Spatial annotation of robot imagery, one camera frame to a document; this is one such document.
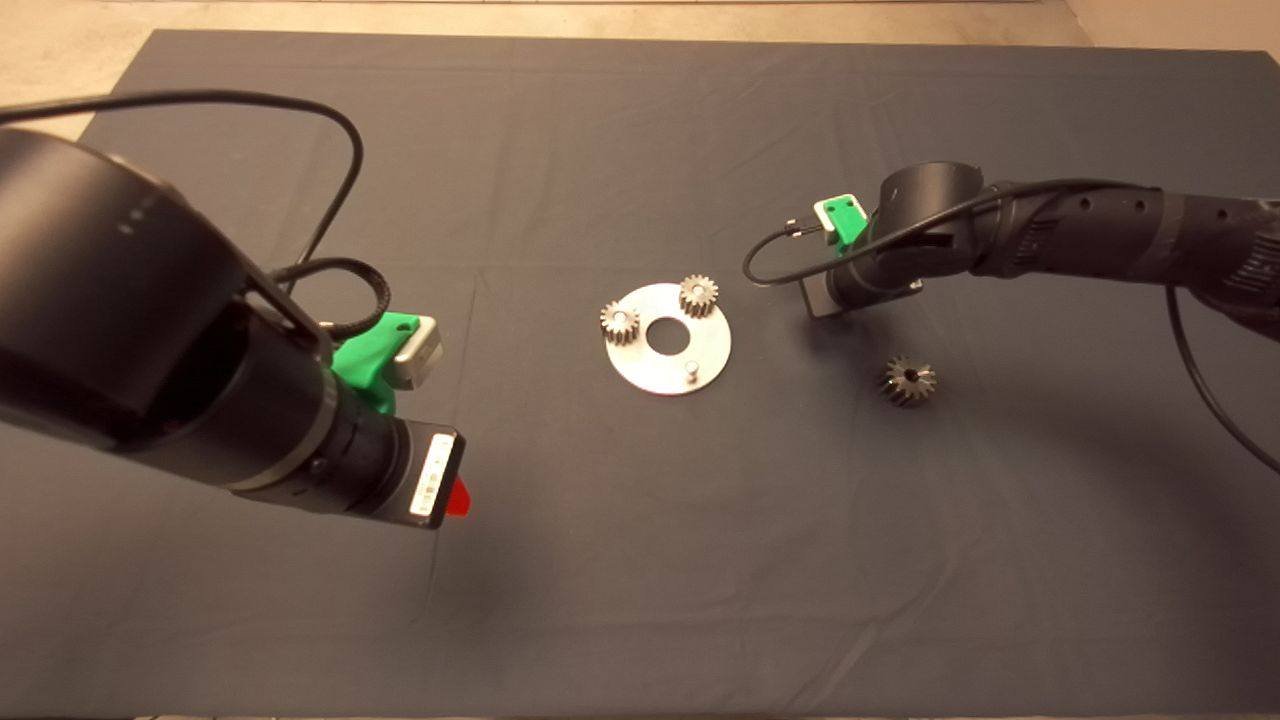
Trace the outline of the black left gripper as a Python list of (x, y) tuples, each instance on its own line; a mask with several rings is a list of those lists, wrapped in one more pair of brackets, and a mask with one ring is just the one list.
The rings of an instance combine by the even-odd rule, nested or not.
[(361, 413), (335, 421), (319, 448), (282, 479), (236, 496), (307, 512), (435, 530), (466, 518), (460, 470), (466, 438), (453, 427)]

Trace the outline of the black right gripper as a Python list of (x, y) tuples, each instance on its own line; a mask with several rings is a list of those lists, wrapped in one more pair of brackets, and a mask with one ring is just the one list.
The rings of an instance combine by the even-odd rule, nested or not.
[(923, 281), (882, 287), (867, 279), (856, 265), (844, 265), (801, 279), (800, 288), (809, 315), (822, 319), (911, 297), (923, 291)]

